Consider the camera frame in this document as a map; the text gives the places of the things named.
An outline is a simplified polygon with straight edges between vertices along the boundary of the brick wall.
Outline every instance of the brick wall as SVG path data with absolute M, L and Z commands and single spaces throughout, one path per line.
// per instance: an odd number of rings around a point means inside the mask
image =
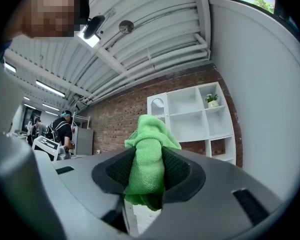
M 234 127 L 236 164 L 242 167 L 243 148 L 236 109 L 224 80 L 213 64 L 150 80 L 111 96 L 83 111 L 80 115 L 90 116 L 89 126 L 94 130 L 93 154 L 96 154 L 97 150 L 103 153 L 124 147 L 124 141 L 138 126 L 139 116 L 147 114 L 147 97 L 211 82 L 219 82 L 223 90 Z M 184 150 L 205 155 L 204 141 L 184 142 L 181 146 Z M 212 153 L 219 155 L 224 152 L 224 149 L 224 143 L 217 142 L 212 147 Z

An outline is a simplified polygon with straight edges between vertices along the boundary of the white cubby shelving unit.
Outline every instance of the white cubby shelving unit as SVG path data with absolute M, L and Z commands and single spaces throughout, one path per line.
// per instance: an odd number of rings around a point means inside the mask
M 206 96 L 218 95 L 218 107 L 208 107 Z M 162 120 L 178 142 L 205 141 L 205 154 L 236 164 L 236 143 L 230 111 L 218 82 L 150 96 L 147 112 Z M 212 154 L 214 142 L 224 141 L 224 153 Z

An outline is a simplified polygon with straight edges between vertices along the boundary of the fluorescent light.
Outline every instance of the fluorescent light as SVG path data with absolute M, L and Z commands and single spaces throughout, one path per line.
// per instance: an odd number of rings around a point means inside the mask
M 24 105 L 27 106 L 27 107 L 29 107 L 30 109 L 36 110 L 36 108 L 33 107 L 33 106 L 30 106 L 30 105 L 28 105 L 28 104 L 24 104 Z
M 80 37 L 83 41 L 85 41 L 89 46 L 91 46 L 92 48 L 96 46 L 96 44 L 100 41 L 100 38 L 97 37 L 95 34 L 90 37 L 89 39 L 85 39 L 84 38 L 84 30 L 86 28 L 84 28 L 83 30 L 81 30 L 77 35 L 78 37 Z
M 38 80 L 35 81 L 35 83 L 36 83 L 38 86 L 41 86 L 41 87 L 43 87 L 43 88 L 49 90 L 50 92 L 53 92 L 53 93 L 55 93 L 55 94 L 57 94 L 57 95 L 59 95 L 59 96 L 61 96 L 61 97 L 65 97 L 65 96 L 66 96 L 64 93 L 62 93 L 62 92 L 60 92 L 60 91 L 58 91 L 58 90 L 56 90 L 56 89 L 53 89 L 53 88 L 51 88 L 51 87 L 45 85 L 44 83 L 39 82 Z
M 4 63 L 6 69 L 11 70 L 13 73 L 16 73 L 16 68 L 14 66 L 9 65 L 8 63 Z
M 54 115 L 54 116 L 58 116 L 57 114 L 51 113 L 49 111 L 46 111 L 46 113 L 50 114 L 50 115 Z
M 48 106 L 46 104 L 42 104 L 42 105 L 45 106 L 45 107 L 47 107 L 47 108 L 50 108 L 50 109 L 53 109 L 53 110 L 56 110 L 56 111 L 60 111 L 60 109 L 57 109 L 57 108 L 55 108 L 53 106 Z

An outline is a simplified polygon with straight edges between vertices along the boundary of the tree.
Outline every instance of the tree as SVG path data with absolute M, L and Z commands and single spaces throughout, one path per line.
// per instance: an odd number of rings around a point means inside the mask
M 275 11 L 275 5 L 273 3 L 265 2 L 265 0 L 254 0 L 253 4 L 267 10 L 272 14 Z

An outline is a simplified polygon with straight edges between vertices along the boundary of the person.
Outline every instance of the person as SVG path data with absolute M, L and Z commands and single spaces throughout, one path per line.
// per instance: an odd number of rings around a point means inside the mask
M 72 140 L 72 113 L 69 110 L 62 112 L 61 117 L 54 120 L 51 124 L 51 127 L 58 132 L 59 139 L 62 146 L 66 146 L 68 149 L 75 149 L 75 144 L 71 143 Z
M 26 125 L 26 129 L 27 129 L 27 141 L 28 141 L 28 144 L 30 145 L 30 147 L 32 147 L 32 128 L 33 126 L 35 125 L 35 122 L 34 122 L 34 117 L 31 115 L 30 116 L 30 120 L 28 122 L 28 124 Z
M 90 14 L 89 0 L 23 0 L 9 20 L 1 38 L 0 62 L 12 39 L 74 37 Z
M 46 136 L 46 126 L 41 122 L 41 120 L 39 118 L 36 118 L 34 120 L 34 123 L 35 123 L 35 128 L 38 131 L 38 137 L 39 136 L 45 137 Z

